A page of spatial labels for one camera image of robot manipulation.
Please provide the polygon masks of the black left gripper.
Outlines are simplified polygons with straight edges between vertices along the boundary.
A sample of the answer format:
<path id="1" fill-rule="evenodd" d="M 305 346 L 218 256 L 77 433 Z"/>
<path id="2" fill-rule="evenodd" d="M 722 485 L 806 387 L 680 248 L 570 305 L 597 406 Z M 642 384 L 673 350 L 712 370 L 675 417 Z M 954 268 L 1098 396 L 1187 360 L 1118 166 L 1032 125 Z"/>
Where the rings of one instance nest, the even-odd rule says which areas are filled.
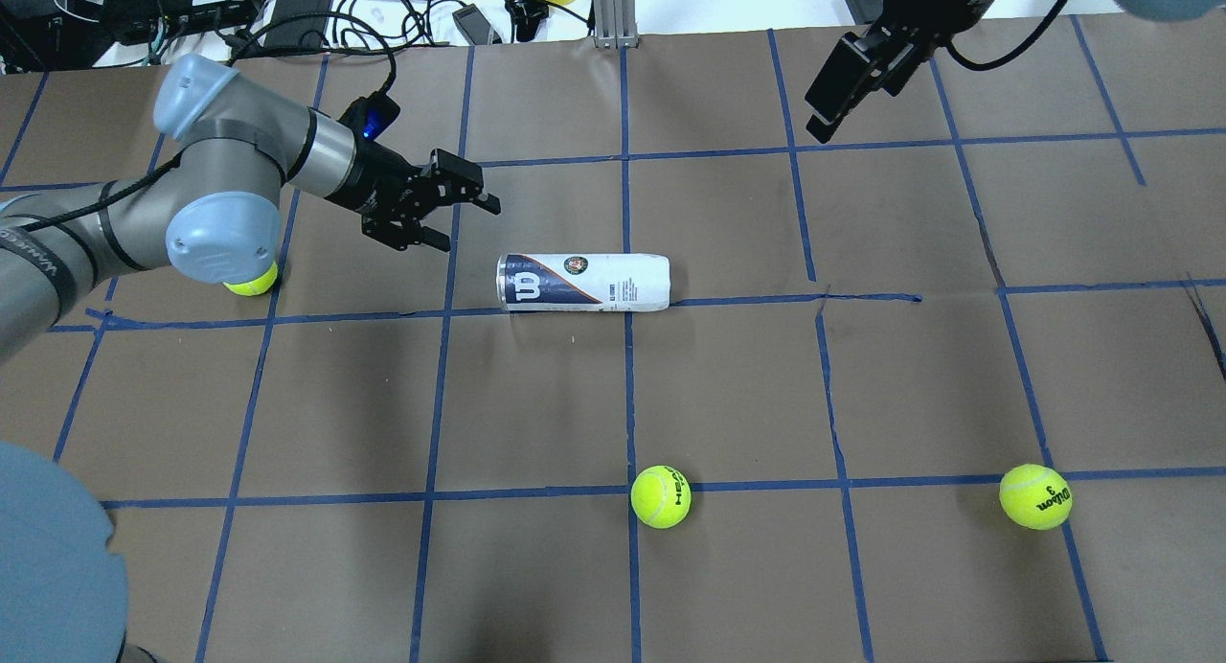
<path id="1" fill-rule="evenodd" d="M 423 225 L 403 203 L 418 170 L 394 150 L 358 136 L 349 173 L 331 195 L 331 203 L 360 216 L 364 237 L 395 251 L 425 245 L 450 252 L 451 239 L 441 230 Z M 471 203 L 490 214 L 501 214 L 500 199 L 487 191 L 481 165 L 446 150 L 433 150 L 417 174 L 417 214 L 455 203 Z"/>

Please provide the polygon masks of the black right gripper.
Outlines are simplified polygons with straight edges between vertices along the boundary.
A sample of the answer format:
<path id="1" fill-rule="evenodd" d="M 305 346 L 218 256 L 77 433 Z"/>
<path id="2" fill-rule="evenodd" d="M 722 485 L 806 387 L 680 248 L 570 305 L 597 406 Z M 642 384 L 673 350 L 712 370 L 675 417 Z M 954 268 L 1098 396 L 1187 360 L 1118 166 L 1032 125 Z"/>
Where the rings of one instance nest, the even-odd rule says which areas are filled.
<path id="1" fill-rule="evenodd" d="M 818 71 L 805 103 L 805 123 L 821 145 L 866 96 L 885 89 L 900 94 L 921 63 L 954 36 L 972 29 L 996 0 L 883 0 L 883 11 L 866 34 L 842 34 Z"/>

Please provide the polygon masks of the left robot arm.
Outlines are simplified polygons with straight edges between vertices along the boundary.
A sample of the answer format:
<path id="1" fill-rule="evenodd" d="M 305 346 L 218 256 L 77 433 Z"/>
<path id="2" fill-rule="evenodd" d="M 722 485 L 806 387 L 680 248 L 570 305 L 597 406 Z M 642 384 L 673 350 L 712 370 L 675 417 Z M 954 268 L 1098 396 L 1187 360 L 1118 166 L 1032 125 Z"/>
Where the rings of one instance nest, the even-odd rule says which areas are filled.
<path id="1" fill-rule="evenodd" d="M 434 210 L 498 214 L 481 167 L 445 150 L 425 165 L 378 143 L 397 109 L 376 97 L 341 119 L 189 55 L 166 74 L 153 109 L 178 152 L 154 172 L 2 203 L 2 358 L 56 326 L 115 276 L 170 266 L 237 286 L 275 270 L 284 188 L 360 216 L 365 237 L 446 252 Z M 43 453 L 2 444 L 2 659 L 150 662 L 128 643 L 128 570 L 108 548 L 101 501 Z"/>

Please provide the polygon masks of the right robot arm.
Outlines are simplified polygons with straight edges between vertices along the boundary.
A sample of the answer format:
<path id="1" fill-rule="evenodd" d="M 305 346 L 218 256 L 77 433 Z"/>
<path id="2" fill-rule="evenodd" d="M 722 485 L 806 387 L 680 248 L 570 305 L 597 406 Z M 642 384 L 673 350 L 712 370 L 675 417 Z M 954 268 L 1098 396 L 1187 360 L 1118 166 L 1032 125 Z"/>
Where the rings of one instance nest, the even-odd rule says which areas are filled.
<path id="1" fill-rule="evenodd" d="M 969 71 L 993 71 L 1029 51 L 1045 36 L 1069 0 L 1056 0 L 1034 29 L 1005 55 L 991 61 L 965 58 L 955 47 L 958 34 L 972 29 L 996 0 L 881 0 L 881 13 L 867 31 L 842 34 L 805 91 L 812 109 L 805 131 L 821 145 L 864 97 L 883 89 L 897 96 L 920 65 L 938 49 Z M 1152 22 L 1199 18 L 1224 0 L 1113 0 L 1125 13 Z"/>

